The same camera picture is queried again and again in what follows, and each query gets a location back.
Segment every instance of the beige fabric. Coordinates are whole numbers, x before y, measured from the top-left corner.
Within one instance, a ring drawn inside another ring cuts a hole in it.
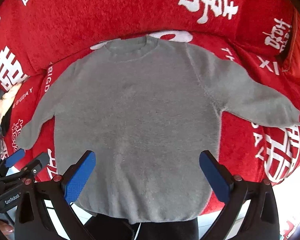
[[[21,83],[14,85],[7,93],[5,93],[0,100],[0,124],[2,117],[7,113],[10,106],[13,104],[14,98],[21,87]]]

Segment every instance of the crew neckline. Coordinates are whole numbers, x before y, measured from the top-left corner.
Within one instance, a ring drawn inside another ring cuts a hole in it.
[[[125,47],[129,45],[143,45],[139,49],[135,49],[131,52],[123,52],[123,53],[118,53],[111,51],[111,48],[117,48],[117,47]],[[150,35],[138,37],[138,38],[132,38],[132,39],[126,39],[126,40],[121,40],[121,39],[115,39],[112,41],[107,42],[103,46],[104,50],[108,54],[108,60],[109,61],[114,61],[114,62],[123,62],[123,61],[130,61],[130,60],[135,60],[138,58],[141,58],[154,50],[158,45],[158,39],[153,38]]]

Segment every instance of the blue gripper pad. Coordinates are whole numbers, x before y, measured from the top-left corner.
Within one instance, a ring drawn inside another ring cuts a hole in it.
[[[18,161],[20,161],[24,156],[26,155],[26,152],[24,149],[17,150],[13,155],[6,158],[5,166],[6,168],[11,168],[13,165],[15,165]]]
[[[94,152],[90,152],[66,185],[65,199],[68,204],[78,199],[95,166],[96,155]]]
[[[228,203],[230,200],[230,186],[220,174],[217,160],[209,151],[203,151],[199,156],[199,164],[218,200]]]

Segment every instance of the sweater's right sleeve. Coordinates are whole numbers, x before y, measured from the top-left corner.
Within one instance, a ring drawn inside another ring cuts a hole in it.
[[[50,86],[48,91],[40,100],[34,115],[16,138],[16,144],[19,148],[28,150],[31,149],[39,137],[42,125],[51,119],[55,113],[58,104],[68,90],[68,85],[74,77],[77,63],[72,63]]]

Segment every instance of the sweater sleeve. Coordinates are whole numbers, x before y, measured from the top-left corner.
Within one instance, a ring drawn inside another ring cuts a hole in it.
[[[255,82],[237,63],[198,46],[188,54],[205,92],[221,111],[267,127],[300,126],[300,111],[275,89]]]
[[[68,90],[68,84],[71,83],[74,72],[76,70],[76,62],[72,63],[50,86],[48,91],[41,98],[34,115],[20,131],[16,138],[16,144],[22,149],[31,149],[37,141],[42,125],[55,116],[58,105],[62,97]]]

